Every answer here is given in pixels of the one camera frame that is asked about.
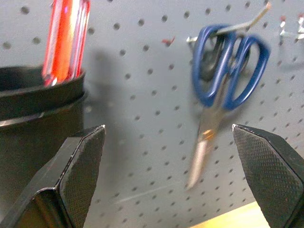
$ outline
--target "scissor blade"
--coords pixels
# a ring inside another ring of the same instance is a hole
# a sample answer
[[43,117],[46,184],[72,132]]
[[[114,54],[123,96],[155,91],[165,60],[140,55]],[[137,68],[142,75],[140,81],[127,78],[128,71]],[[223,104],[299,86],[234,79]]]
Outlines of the scissor blade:
[[203,140],[197,142],[196,144],[196,148],[192,159],[191,169],[188,177],[187,190],[192,189],[200,179],[204,165],[204,158],[207,153],[207,147],[208,147],[208,140]]

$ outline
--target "black plastic container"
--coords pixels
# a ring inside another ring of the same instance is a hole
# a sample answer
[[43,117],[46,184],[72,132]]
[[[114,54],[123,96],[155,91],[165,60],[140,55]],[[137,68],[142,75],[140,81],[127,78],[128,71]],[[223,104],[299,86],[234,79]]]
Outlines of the black plastic container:
[[84,75],[44,87],[41,67],[0,68],[0,221],[64,140],[83,129]]

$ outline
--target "wooden surface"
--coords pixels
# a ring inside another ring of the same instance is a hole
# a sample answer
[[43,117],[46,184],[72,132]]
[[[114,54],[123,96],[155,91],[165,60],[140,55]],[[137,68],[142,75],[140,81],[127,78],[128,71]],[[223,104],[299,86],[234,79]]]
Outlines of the wooden surface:
[[257,202],[205,221],[192,228],[270,228]]

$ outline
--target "pegboard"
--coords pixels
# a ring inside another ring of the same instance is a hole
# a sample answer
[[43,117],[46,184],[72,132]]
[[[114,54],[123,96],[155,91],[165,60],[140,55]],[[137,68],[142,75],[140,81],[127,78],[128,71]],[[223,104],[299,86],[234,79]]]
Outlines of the pegboard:
[[[43,62],[51,2],[0,0],[1,66]],[[105,124],[107,135],[85,227],[185,228],[253,202],[233,123],[281,135],[304,155],[304,42],[280,43],[279,37],[280,16],[287,17],[286,30],[296,31],[303,3],[274,0],[247,32],[272,49],[260,84],[223,121],[198,187],[184,189],[202,110],[185,41],[210,24],[251,20],[266,2],[92,0],[83,63],[85,126]],[[171,45],[162,43],[174,37]],[[253,69],[254,61],[246,74]]]

